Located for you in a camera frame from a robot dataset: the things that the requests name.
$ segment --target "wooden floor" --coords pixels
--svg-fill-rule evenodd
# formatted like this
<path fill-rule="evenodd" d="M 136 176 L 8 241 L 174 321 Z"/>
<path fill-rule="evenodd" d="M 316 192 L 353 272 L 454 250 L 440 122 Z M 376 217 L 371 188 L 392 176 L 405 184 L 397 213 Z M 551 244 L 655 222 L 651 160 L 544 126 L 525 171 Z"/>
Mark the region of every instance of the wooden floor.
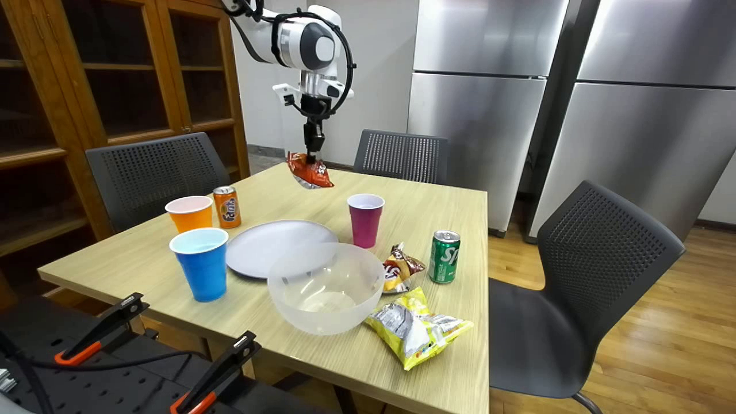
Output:
<path fill-rule="evenodd" d="M 695 227 L 687 253 L 601 343 L 584 387 L 603 411 L 736 411 L 736 229 Z M 519 232 L 490 238 L 491 278 L 543 288 L 535 245 Z M 162 326 L 169 345 L 196 348 L 193 335 Z M 336 411 L 328 385 L 308 382 L 295 389 L 300 397 Z M 573 401 L 544 401 L 490 391 L 490 411 L 584 411 Z M 356 396 L 360 414 L 402 414 Z"/>

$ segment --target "chair backrest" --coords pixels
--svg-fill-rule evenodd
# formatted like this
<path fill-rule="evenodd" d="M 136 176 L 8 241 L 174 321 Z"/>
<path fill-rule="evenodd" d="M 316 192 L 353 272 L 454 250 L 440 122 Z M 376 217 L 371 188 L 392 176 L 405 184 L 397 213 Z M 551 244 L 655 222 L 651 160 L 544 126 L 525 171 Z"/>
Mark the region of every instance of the chair backrest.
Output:
<path fill-rule="evenodd" d="M 581 181 L 538 232 L 546 284 L 590 345 L 683 255 L 660 221 Z"/>
<path fill-rule="evenodd" d="M 228 171 L 207 134 L 93 146 L 88 160 L 113 227 L 147 221 L 173 198 L 228 184 Z"/>
<path fill-rule="evenodd" d="M 446 141 L 437 136 L 365 128 L 360 134 L 353 167 L 373 174 L 443 184 L 443 151 Z"/>

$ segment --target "shelf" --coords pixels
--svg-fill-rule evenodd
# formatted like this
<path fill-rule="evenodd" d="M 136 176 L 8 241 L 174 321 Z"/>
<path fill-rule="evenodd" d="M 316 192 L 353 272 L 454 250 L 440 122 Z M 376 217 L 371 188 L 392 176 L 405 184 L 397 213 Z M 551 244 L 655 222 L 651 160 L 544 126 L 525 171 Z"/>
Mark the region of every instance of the shelf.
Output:
<path fill-rule="evenodd" d="M 0 171 L 45 163 L 45 160 L 65 158 L 65 155 L 67 151 L 60 150 L 60 146 L 22 150 L 22 151 L 15 151 L 15 155 L 0 155 Z"/>
<path fill-rule="evenodd" d="M 60 234 L 84 227 L 88 221 L 83 217 L 57 217 L 47 211 L 32 211 L 28 217 L 15 217 L 13 227 L 0 227 L 0 257 L 11 255 L 15 250 L 43 244 Z"/>
<path fill-rule="evenodd" d="M 142 143 L 142 141 L 153 141 L 153 138 L 165 138 L 174 136 L 173 128 L 153 128 L 153 130 L 142 130 L 142 134 L 124 134 L 124 136 L 108 136 L 111 145 L 128 145 L 128 143 Z"/>
<path fill-rule="evenodd" d="M 196 130 L 208 130 L 208 128 L 228 128 L 231 126 L 235 120 L 231 117 L 222 117 L 222 120 L 203 120 L 203 122 L 193 122 Z"/>
<path fill-rule="evenodd" d="M 0 122 L 28 122 L 28 120 L 35 120 L 35 117 L 28 112 L 0 109 Z"/>
<path fill-rule="evenodd" d="M 0 60 L 0 68 L 24 68 L 22 60 Z"/>
<path fill-rule="evenodd" d="M 224 72 L 222 66 L 207 64 L 181 64 L 181 72 Z"/>
<path fill-rule="evenodd" d="M 88 72 L 153 72 L 153 64 L 84 63 Z"/>

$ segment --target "orange cup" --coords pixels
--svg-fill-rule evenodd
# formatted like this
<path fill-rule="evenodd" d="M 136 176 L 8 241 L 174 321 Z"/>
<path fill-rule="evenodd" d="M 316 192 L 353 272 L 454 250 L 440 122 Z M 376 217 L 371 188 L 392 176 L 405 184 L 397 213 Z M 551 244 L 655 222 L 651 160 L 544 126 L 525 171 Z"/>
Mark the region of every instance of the orange cup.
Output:
<path fill-rule="evenodd" d="M 187 196 L 169 199 L 165 204 L 169 221 L 178 232 L 193 227 L 211 227 L 211 198 L 208 196 Z"/>

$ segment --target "refrigerator door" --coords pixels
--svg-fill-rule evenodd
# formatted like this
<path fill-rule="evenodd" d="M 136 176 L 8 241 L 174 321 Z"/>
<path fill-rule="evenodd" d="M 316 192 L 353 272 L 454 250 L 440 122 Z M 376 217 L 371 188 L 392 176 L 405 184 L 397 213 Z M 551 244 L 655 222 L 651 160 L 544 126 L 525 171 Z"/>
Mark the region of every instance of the refrigerator door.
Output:
<path fill-rule="evenodd" d="M 704 211 L 699 211 L 699 218 L 736 225 L 736 155 L 719 174 Z"/>
<path fill-rule="evenodd" d="M 487 191 L 505 232 L 544 81 L 414 74 L 408 130 L 449 138 L 449 181 Z"/>
<path fill-rule="evenodd" d="M 683 238 L 736 150 L 733 109 L 736 89 L 576 83 L 529 236 L 590 179 Z"/>
<path fill-rule="evenodd" d="M 576 81 L 736 84 L 733 0 L 601 0 Z"/>
<path fill-rule="evenodd" d="M 420 0 L 414 72 L 546 76 L 568 0 Z"/>

